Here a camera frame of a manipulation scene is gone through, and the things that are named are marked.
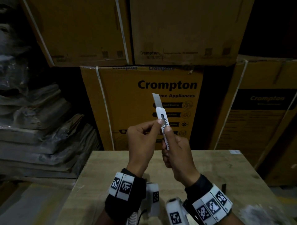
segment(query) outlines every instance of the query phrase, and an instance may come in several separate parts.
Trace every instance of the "right hand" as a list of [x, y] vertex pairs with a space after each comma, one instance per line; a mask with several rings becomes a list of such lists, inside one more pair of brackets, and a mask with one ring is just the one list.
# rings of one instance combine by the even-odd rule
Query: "right hand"
[[170, 126], [166, 126], [164, 132], [170, 150], [166, 149], [166, 144], [163, 140], [163, 161], [167, 168], [172, 168], [174, 178], [185, 187], [189, 187], [200, 177], [200, 173], [193, 161], [189, 141], [184, 137], [175, 135]]

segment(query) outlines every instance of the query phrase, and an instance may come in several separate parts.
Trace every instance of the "white knife handle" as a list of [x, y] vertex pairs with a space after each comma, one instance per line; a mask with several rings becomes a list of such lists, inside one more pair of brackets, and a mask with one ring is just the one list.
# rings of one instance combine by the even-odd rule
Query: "white knife handle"
[[168, 122], [168, 118], [167, 118], [167, 115], [166, 115], [166, 111], [163, 108], [156, 107], [156, 113], [157, 113], [158, 119], [164, 120], [164, 123], [165, 124], [162, 125], [161, 130], [162, 130], [162, 133], [163, 133], [163, 137], [164, 137], [164, 141], [165, 141], [165, 144], [166, 144], [166, 148], [167, 148], [167, 150], [169, 150], [169, 144], [168, 144], [167, 138], [166, 138], [165, 133], [164, 133], [165, 127], [166, 126], [169, 126], [169, 122]]

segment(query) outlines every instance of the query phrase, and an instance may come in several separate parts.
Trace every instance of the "black wrist strap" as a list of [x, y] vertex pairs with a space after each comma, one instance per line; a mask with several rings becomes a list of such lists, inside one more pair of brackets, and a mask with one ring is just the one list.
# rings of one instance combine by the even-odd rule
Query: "black wrist strap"
[[121, 173], [134, 177], [128, 200], [123, 200], [109, 194], [105, 201], [105, 211], [114, 221], [125, 221], [133, 212], [140, 208], [142, 199], [146, 198], [146, 181], [135, 176], [126, 168]]
[[202, 174], [199, 179], [190, 187], [185, 188], [187, 199], [192, 204], [203, 197], [212, 188], [212, 183]]

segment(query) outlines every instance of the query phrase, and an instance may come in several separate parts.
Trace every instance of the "left hand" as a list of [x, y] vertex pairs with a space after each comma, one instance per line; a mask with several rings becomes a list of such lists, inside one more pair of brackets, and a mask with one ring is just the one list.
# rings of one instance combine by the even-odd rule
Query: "left hand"
[[127, 130], [129, 163], [127, 170], [142, 177], [153, 157], [157, 136], [163, 121], [161, 119], [131, 126]]

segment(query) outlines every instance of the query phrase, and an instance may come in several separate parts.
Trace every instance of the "cable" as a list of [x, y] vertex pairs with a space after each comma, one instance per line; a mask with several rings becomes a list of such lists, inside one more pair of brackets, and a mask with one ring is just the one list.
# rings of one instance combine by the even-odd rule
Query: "cable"
[[139, 221], [140, 221], [140, 218], [141, 218], [142, 214], [144, 214], [144, 213], [146, 213], [146, 212], [147, 212], [147, 210], [144, 209], [144, 210], [140, 213], [140, 216], [139, 216], [139, 218], [138, 218], [137, 225], [139, 225]]

